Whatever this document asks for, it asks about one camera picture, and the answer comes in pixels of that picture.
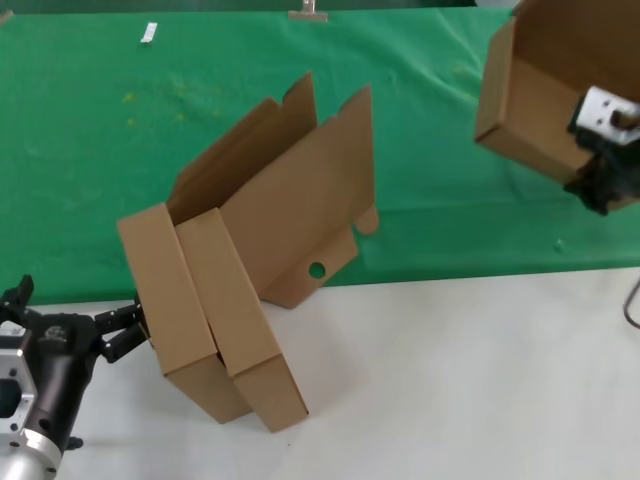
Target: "cardboard flap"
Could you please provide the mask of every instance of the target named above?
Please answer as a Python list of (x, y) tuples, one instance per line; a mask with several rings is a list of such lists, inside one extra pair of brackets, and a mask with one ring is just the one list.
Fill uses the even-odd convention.
[(640, 100), (637, 0), (525, 0), (516, 55), (579, 91), (597, 85)]
[(222, 206), (258, 294), (375, 203), (371, 115), (367, 87)]
[(265, 100), (180, 174), (167, 202), (174, 224), (222, 206), (316, 125), (313, 78), (307, 74), (282, 105)]
[(118, 230), (164, 374), (215, 354), (167, 207), (120, 220)]
[(229, 375), (280, 355), (220, 211), (192, 218), (177, 232)]
[(514, 20), (508, 22), (491, 39), (489, 57), (484, 70), (482, 93), (476, 120), (476, 141), (504, 123), (507, 95), (511, 78)]

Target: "circular hole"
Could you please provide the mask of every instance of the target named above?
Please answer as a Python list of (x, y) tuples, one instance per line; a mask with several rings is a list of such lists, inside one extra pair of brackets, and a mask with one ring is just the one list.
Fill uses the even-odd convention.
[(320, 262), (313, 262), (309, 267), (309, 275), (319, 280), (327, 274), (327, 270)]

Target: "cardboard panel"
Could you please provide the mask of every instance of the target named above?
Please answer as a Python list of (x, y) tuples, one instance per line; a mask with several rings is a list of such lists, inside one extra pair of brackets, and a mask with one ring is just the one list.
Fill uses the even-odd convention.
[(504, 123), (507, 115), (505, 92), (509, 91), (511, 78), (514, 22), (511, 20), (491, 39), (476, 120), (477, 141)]
[(250, 135), (251, 131), (262, 122), (276, 115), (278, 110), (280, 110), (280, 105), (273, 98), (263, 100), (260, 105), (251, 110), (229, 132), (202, 152), (198, 158), (180, 172), (169, 197), (169, 202), (179, 203), (180, 198), (189, 198), (189, 188), (194, 182), (197, 183), (198, 179), (207, 173), (207, 170), (218, 167), (216, 163), (219, 159), (224, 159), (225, 152), (228, 152), (230, 148), (233, 148), (234, 145)]
[(575, 171), (591, 154), (576, 146), (567, 127), (580, 95), (548, 74), (514, 59), (506, 126), (544, 155)]
[(575, 178), (574, 169), (544, 154), (532, 146), (528, 139), (520, 138), (507, 129), (494, 130), (482, 139), (482, 144), (561, 184)]
[(223, 137), (188, 167), (168, 201), (176, 225), (211, 208), (220, 207), (289, 147), (317, 125), (313, 79), (307, 74), (285, 95), (282, 106), (269, 101), (264, 111), (241, 122), (231, 136)]
[(166, 205), (120, 220), (118, 230), (162, 371), (169, 374), (215, 355)]
[(516, 12), (518, 57), (582, 93), (597, 85), (640, 101), (640, 2), (528, 0)]
[(222, 216), (256, 291), (374, 204), (371, 90), (245, 184)]
[(178, 237), (229, 375), (280, 354), (218, 209), (177, 227)]
[(282, 355), (243, 372), (233, 383), (272, 432), (309, 414)]
[(176, 370), (167, 378), (220, 423), (251, 412), (216, 355)]
[[(347, 227), (260, 292), (260, 298), (284, 308), (295, 308), (357, 256), (358, 246), (351, 227)], [(309, 273), (313, 263), (324, 268), (322, 278)]]

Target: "silver metal bracket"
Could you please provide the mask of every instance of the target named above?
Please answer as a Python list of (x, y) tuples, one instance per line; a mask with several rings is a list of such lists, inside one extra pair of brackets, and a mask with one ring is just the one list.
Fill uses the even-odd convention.
[(297, 12), (289, 11), (289, 18), (293, 20), (311, 20), (314, 22), (326, 22), (329, 14), (316, 12), (316, 0), (302, 0), (302, 10)]
[(592, 87), (578, 114), (577, 125), (619, 145), (640, 140), (640, 128), (629, 130), (615, 125), (614, 120), (619, 115), (640, 119), (640, 104)]
[(10, 418), (0, 418), (0, 438), (13, 439), (22, 430), (37, 395), (35, 383), (21, 349), (0, 349), (0, 379), (15, 381), (20, 386), (21, 398), (15, 412)]

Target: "small white block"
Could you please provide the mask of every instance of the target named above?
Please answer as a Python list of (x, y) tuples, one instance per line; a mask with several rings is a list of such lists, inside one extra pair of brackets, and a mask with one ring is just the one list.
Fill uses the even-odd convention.
[(153, 36), (156, 34), (156, 28), (158, 28), (158, 24), (156, 22), (149, 22), (140, 43), (151, 43)]

